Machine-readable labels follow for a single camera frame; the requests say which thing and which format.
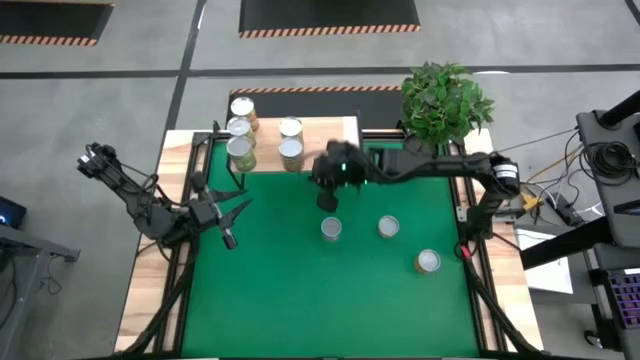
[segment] green table surface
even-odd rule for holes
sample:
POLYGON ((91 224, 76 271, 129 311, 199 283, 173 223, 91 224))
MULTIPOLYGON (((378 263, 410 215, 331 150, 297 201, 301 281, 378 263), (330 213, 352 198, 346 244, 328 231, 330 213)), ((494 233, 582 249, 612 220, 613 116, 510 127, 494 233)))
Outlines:
MULTIPOLYGON (((397 146, 395 144, 374 146, 397 146)), ((232 191, 224 144, 209 186, 232 191)), ((336 214, 316 206, 308 174, 247 174, 247 198, 227 250, 218 229, 201 237, 184 336, 185 357, 477 356, 456 222, 445 178, 340 189, 336 214), (391 239, 380 217, 400 222, 391 239), (335 243, 320 223, 342 222, 335 243), (424 249, 440 254, 434 273, 414 268, 424 249)))

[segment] paper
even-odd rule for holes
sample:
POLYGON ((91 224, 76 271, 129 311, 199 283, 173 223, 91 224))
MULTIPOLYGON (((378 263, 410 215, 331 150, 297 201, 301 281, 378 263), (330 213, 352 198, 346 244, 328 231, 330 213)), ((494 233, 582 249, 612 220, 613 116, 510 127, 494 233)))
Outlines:
MULTIPOLYGON (((516 239, 522 250, 554 237, 555 235, 516 229, 516 239)), ((532 289, 573 294, 569 261, 566 257, 526 270, 524 274, 527 278, 527 284, 532 289)))

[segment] black floor mat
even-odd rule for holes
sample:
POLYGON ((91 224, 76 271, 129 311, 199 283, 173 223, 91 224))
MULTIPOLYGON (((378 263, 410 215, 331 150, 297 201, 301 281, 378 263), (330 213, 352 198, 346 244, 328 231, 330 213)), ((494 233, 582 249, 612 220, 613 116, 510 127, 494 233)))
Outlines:
POLYGON ((413 0, 242 0, 240 37, 420 31, 413 0))
POLYGON ((0 1, 0 44, 94 46, 113 6, 0 1))
MULTIPOLYGON (((362 129, 393 129, 402 119, 399 86, 335 86, 236 89, 231 102, 242 96, 253 100, 259 117, 355 116, 362 129)), ((227 121, 232 117, 227 113, 227 121)))

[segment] green potted plant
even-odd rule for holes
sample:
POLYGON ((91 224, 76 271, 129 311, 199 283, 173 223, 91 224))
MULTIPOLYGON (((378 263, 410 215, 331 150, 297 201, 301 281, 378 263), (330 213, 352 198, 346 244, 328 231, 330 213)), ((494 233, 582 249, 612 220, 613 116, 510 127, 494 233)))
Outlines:
POLYGON ((449 139, 462 139, 482 123, 493 122, 493 100, 484 98, 475 82, 460 78, 468 71, 457 64, 424 63, 412 68, 402 83, 403 125, 411 136, 434 149, 449 139))

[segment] concrete floor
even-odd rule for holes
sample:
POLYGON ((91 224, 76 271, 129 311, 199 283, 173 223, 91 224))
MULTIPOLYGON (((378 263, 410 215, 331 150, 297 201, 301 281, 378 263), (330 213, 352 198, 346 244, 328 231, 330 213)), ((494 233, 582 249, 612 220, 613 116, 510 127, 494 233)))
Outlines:
MULTIPOLYGON (((115 2, 98 46, 2 45, 0 73, 178 70, 196 0, 115 2)), ((640 63, 640 26, 623 0, 416 0, 419 33, 249 40, 237 38, 239 4, 208 1, 192 69, 413 66, 425 60, 464 65, 640 63)), ((397 85, 403 78, 190 78, 176 128, 209 129, 212 121, 224 120, 233 88, 397 85)), ((640 72, 474 78, 496 100, 490 131, 494 148, 503 149, 574 127, 577 112, 609 108, 637 90, 640 72)), ((86 143, 99 141, 115 146, 130 165, 153 171, 175 83, 174 78, 0 80, 0 195, 29 208, 25 231, 82 249, 78 263, 54 263, 52 270, 64 289, 53 297, 41 292, 24 334, 25 358, 80 358, 113 349, 138 234, 123 204, 103 185, 80 175, 75 161, 86 143)), ((526 178, 562 157, 567 138, 507 154, 526 178)), ((575 177, 582 191, 578 209, 599 201, 588 180, 575 177)), ((562 189, 565 196, 574 196, 572 189, 562 189)), ((545 215, 557 221, 553 214, 545 215)), ((621 358, 581 340, 582 331, 593 328, 588 308, 542 303, 535 308, 546 350, 621 358)))

